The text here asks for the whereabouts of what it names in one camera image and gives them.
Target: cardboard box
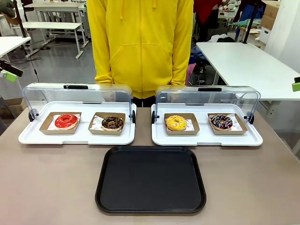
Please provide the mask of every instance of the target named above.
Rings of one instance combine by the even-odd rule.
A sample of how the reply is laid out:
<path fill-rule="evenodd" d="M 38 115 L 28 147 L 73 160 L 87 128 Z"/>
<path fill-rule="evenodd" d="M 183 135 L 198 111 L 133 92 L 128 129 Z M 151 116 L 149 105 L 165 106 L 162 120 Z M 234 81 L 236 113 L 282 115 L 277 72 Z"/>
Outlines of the cardboard box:
<path fill-rule="evenodd" d="M 273 19 L 273 18 L 271 18 L 271 17 L 269 17 L 269 16 L 267 16 L 267 15 L 264 15 L 264 16 L 262 17 L 262 23 L 261 23 L 261 26 L 262 26 L 262 27 L 265 27 L 265 28 L 267 28 L 267 29 L 269 29 L 269 30 L 272 30 L 273 25 L 274 25 L 274 22 L 275 22 L 275 19 Z"/>
<path fill-rule="evenodd" d="M 27 107 L 24 98 L 14 98 L 5 101 L 15 116 L 19 116 Z M 3 119 L 12 117 L 10 111 L 6 107 L 0 107 L 0 116 Z"/>
<path fill-rule="evenodd" d="M 103 119 L 105 119 L 106 117 L 109 117 L 109 116 L 119 117 L 124 121 L 124 124 L 125 124 L 125 119 L 126 119 L 126 114 L 125 113 L 97 112 L 97 113 L 95 113 L 95 115 L 91 119 L 90 125 L 89 125 L 89 131 L 94 135 L 114 135 L 114 136 L 120 136 L 121 135 L 123 128 L 119 131 L 106 131 L 106 130 L 93 130 L 93 129 L 91 129 L 95 116 L 101 117 Z"/>
<path fill-rule="evenodd" d="M 264 15 L 276 19 L 278 10 L 279 10 L 279 6 L 267 5 L 266 10 L 264 11 Z"/>
<path fill-rule="evenodd" d="M 166 113 L 164 116 L 164 121 L 166 121 L 166 119 L 168 119 L 170 116 L 182 116 L 183 118 L 185 118 L 186 120 L 191 120 L 194 130 L 191 131 L 171 131 L 169 129 L 167 129 L 167 126 L 165 126 L 166 130 L 167 130 L 167 134 L 168 135 L 196 135 L 199 131 L 199 124 L 198 121 L 195 117 L 195 115 L 193 113 Z"/>
<path fill-rule="evenodd" d="M 217 130 L 215 129 L 215 126 L 212 125 L 211 121 L 210 121 L 210 116 L 213 116 L 213 115 L 218 115 L 219 113 L 208 113 L 208 121 L 211 125 L 211 128 L 214 132 L 215 135 L 243 135 L 246 131 L 248 131 L 246 125 L 244 124 L 244 122 L 240 119 L 240 117 L 235 113 L 234 116 L 236 118 L 236 120 L 238 121 L 238 123 L 240 124 L 240 127 L 242 128 L 241 131 L 238 131 L 238 130 Z"/>
<path fill-rule="evenodd" d="M 77 125 L 70 130 L 48 130 L 49 125 L 53 121 L 53 116 L 54 115 L 63 115 L 63 114 L 80 114 L 81 117 L 81 112 L 51 112 L 43 122 L 43 124 L 40 127 L 40 131 L 45 134 L 45 135 L 73 135 L 75 134 L 75 131 L 80 123 L 80 120 L 78 120 Z"/>
<path fill-rule="evenodd" d="M 265 27 L 262 27 L 261 34 L 259 36 L 259 40 L 265 44 L 267 44 L 269 37 L 270 37 L 271 31 Z"/>

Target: red fabric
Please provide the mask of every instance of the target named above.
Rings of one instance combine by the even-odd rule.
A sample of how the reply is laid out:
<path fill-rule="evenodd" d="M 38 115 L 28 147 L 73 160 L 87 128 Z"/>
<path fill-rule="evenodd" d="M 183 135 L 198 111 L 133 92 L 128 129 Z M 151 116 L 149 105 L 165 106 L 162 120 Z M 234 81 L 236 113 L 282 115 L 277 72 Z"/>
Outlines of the red fabric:
<path fill-rule="evenodd" d="M 194 13 L 199 15 L 200 22 L 204 24 L 216 4 L 220 5 L 222 0 L 194 0 Z"/>

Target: person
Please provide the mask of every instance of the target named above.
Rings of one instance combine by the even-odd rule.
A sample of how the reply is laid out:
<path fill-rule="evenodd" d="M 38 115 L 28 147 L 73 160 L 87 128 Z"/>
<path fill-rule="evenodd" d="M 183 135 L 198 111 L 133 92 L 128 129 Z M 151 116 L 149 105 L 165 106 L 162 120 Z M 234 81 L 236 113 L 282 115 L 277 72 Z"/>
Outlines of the person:
<path fill-rule="evenodd" d="M 265 4 L 261 0 L 241 0 L 239 9 L 236 13 L 235 18 L 233 19 L 233 22 L 245 21 L 247 19 L 251 19 L 253 11 L 254 11 L 254 5 L 258 3 L 258 9 L 257 13 L 255 15 L 255 19 L 261 19 L 263 17 Z M 235 32 L 235 39 L 237 40 L 240 34 L 240 28 L 236 29 Z"/>
<path fill-rule="evenodd" d="M 194 12 L 199 26 L 199 42 L 207 41 L 208 29 L 218 28 L 219 7 L 230 0 L 194 0 Z"/>
<path fill-rule="evenodd" d="M 14 3 L 11 0 L 0 0 L 0 13 L 9 16 L 10 18 L 16 18 L 14 11 Z"/>
<path fill-rule="evenodd" d="M 184 85 L 193 0 L 87 0 L 97 83 L 129 85 L 155 103 L 158 86 Z"/>

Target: red glazed donut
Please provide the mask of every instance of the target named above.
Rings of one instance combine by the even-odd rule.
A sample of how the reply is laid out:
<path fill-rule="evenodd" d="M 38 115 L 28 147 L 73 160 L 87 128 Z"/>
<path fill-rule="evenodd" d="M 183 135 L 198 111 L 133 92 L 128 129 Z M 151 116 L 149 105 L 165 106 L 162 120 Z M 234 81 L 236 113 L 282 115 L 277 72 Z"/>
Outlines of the red glazed donut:
<path fill-rule="evenodd" d="M 70 130 L 76 126 L 77 122 L 77 116 L 71 114 L 64 114 L 59 116 L 55 120 L 54 124 L 59 130 Z"/>

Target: white serving tray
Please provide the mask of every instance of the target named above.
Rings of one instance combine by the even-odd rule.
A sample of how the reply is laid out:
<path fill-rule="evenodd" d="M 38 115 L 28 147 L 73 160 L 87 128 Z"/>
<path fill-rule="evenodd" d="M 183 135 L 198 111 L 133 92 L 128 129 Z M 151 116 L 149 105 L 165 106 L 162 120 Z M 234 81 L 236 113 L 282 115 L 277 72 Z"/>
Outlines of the white serving tray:
<path fill-rule="evenodd" d="M 151 107 L 151 112 L 155 111 L 155 107 L 155 105 Z M 197 135 L 168 136 L 164 122 L 165 113 L 193 113 L 199 123 L 199 133 Z M 160 103 L 157 112 L 159 118 L 152 124 L 153 142 L 163 146 L 259 146 L 263 143 L 262 137 L 249 122 L 245 123 L 248 131 L 243 135 L 215 135 L 208 121 L 208 113 L 236 113 L 242 120 L 244 117 L 242 110 L 233 104 L 204 104 L 203 106 L 193 106 Z"/>
<path fill-rule="evenodd" d="M 136 113 L 136 105 L 131 110 Z M 73 135 L 44 135 L 39 131 L 50 112 L 82 112 L 80 123 Z M 125 113 L 126 120 L 120 136 L 93 135 L 89 124 L 95 112 Z M 50 102 L 47 103 L 19 136 L 22 144 L 102 144 L 126 145 L 135 137 L 135 124 L 129 118 L 129 103 L 103 102 L 102 104 L 83 104 L 82 102 Z"/>

